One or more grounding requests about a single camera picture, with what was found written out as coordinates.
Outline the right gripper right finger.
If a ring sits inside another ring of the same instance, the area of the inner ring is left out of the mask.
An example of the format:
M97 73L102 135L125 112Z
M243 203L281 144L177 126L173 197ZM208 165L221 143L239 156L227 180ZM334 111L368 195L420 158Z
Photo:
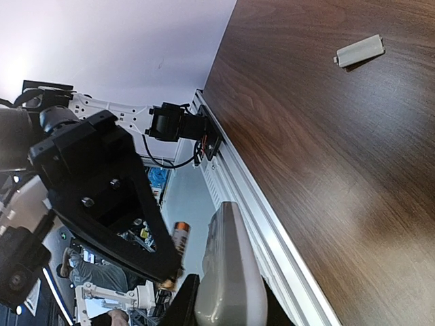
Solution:
M265 278L262 279L267 296L267 326L295 326L278 302Z

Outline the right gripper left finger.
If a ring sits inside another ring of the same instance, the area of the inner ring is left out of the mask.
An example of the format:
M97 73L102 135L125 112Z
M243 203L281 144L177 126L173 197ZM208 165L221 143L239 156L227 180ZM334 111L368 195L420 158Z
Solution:
M198 325L194 307L199 285L200 277L198 274L187 275L177 295L160 320L159 326Z

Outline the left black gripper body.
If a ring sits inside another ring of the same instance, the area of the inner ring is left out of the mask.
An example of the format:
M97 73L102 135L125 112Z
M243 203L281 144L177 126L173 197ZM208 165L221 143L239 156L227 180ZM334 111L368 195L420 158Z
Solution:
M107 110L59 123L29 150L52 204L132 204L136 151L129 132Z

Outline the white remote control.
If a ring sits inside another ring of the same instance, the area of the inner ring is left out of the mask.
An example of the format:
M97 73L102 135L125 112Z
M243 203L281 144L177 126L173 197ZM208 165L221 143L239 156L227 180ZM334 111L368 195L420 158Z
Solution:
M266 289L235 202L211 218L194 314L199 325L266 325Z

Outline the grey battery cover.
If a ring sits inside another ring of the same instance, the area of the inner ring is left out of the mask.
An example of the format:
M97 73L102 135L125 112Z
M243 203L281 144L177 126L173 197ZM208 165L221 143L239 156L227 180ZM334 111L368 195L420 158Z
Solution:
M333 61L340 68L346 68L384 53L383 38L380 35L373 35L338 49Z

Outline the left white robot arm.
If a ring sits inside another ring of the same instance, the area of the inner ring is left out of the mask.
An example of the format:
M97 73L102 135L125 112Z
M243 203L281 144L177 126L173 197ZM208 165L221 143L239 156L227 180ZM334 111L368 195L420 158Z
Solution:
M27 289L50 259L56 219L106 260L176 278L176 249L133 136L72 90L33 88L1 106L1 171L20 172L1 207L1 286Z

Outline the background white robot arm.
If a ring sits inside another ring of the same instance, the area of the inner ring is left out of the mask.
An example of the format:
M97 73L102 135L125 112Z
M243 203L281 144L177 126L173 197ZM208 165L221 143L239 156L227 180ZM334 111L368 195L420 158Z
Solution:
M115 325L107 314L90 318L85 297L120 302L121 312L151 308L146 286L122 293L86 283L75 289L80 325ZM158 325L293 325L269 286L256 275L247 282L243 275L232 280L228 273L208 272L202 279L189 274Z

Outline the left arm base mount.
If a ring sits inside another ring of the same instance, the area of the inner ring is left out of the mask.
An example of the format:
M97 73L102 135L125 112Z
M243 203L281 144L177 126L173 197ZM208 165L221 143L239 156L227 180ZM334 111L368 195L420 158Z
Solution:
M217 123L214 121L211 113L205 105L199 106L197 115L202 117L205 121L203 152L207 157L207 160L212 161L212 159L217 156L223 136Z

